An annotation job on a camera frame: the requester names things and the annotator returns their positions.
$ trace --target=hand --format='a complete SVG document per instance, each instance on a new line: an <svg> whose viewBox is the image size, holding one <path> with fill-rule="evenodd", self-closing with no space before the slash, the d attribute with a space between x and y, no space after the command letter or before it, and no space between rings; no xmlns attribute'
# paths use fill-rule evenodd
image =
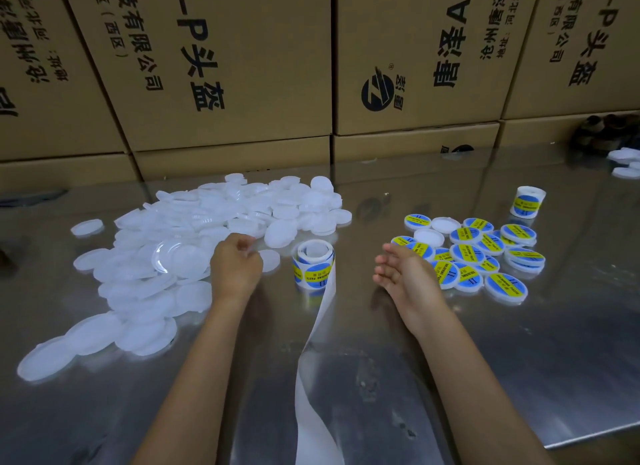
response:
<svg viewBox="0 0 640 465"><path fill-rule="evenodd" d="M406 247L386 243L382 248L390 254L376 256L373 281L389 293L404 325L418 337L428 318L427 306L444 303L435 271Z"/></svg>
<svg viewBox="0 0 640 465"><path fill-rule="evenodd" d="M218 243L211 258L211 283L216 302L231 301L244 312L262 275L262 258L249 248L255 238L233 233Z"/></svg>

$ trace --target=person's left arm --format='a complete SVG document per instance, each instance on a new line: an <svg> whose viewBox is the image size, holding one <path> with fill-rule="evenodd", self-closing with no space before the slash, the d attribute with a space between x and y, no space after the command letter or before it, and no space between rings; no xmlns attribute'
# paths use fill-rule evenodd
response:
<svg viewBox="0 0 640 465"><path fill-rule="evenodd" d="M132 465L215 463L237 330L262 274L253 241L232 234L216 247L213 305Z"/></svg>

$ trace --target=metal table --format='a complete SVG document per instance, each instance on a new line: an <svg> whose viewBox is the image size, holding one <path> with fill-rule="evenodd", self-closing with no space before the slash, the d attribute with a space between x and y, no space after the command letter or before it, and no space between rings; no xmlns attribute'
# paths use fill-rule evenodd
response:
<svg viewBox="0 0 640 465"><path fill-rule="evenodd" d="M309 350L319 362L310 400L348 464L455 462L424 358L371 281L373 258L383 242L406 233L403 218L412 212L504 224L520 185L548 193L532 225L547 267L525 281L529 297L505 306L484 291L448 291L447 302L546 446L640 420L640 184L608 170L606 161L568 158L552 145L247 174L251 182L291 174L308 182L331 172L354 214L334 244L336 301ZM110 346L36 384L21 381L15 369L38 342L108 310L98 282L71 263L89 249L110 247L115 227L77 239L71 226L91 218L108 223L159 189L218 180L78 188L0 211L0 249L13 262L0 268L0 463L110 465L131 458L201 315L177 319L177 338L161 356L133 357ZM318 305L319 298L297 290L286 261L262 280L239 331L220 463L293 463L296 365Z"/></svg>

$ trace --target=forearm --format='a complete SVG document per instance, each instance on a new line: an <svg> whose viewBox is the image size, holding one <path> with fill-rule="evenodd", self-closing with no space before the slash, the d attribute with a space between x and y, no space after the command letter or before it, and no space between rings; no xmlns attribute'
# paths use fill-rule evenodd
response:
<svg viewBox="0 0 640 465"><path fill-rule="evenodd" d="M212 305L133 465L215 463L241 318L224 310L231 306Z"/></svg>
<svg viewBox="0 0 640 465"><path fill-rule="evenodd" d="M464 465L551 464L444 299L423 307L418 340Z"/></svg>

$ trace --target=stainless steel table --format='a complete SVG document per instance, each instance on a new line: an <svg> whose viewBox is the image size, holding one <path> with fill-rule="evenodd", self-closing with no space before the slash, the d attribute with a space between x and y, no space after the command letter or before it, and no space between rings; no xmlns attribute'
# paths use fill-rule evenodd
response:
<svg viewBox="0 0 640 465"><path fill-rule="evenodd" d="M380 245L406 233L403 218L412 212L504 224L516 187L525 184L548 192L532 225L547 267L525 282L529 297L504 306L484 291L448 291L447 301L546 446L640 420L640 183L612 178L608 170L606 161L539 146L247 174L261 182L331 171L344 208L354 214L337 234L337 297L309 350L319 367L308 382L310 400L348 464L455 461L428 366L371 281ZM0 463L131 458L202 316L179 317L178 336L161 356L133 358L111 346L76 357L37 384L21 381L15 368L36 343L108 309L97 282L71 263L89 249L109 247L115 227L76 239L71 226L91 218L108 223L158 189L217 180L87 187L0 211L0 249L13 262L0 268ZM297 291L286 261L263 279L239 332L219 462L293 463L296 364L318 304Z"/></svg>

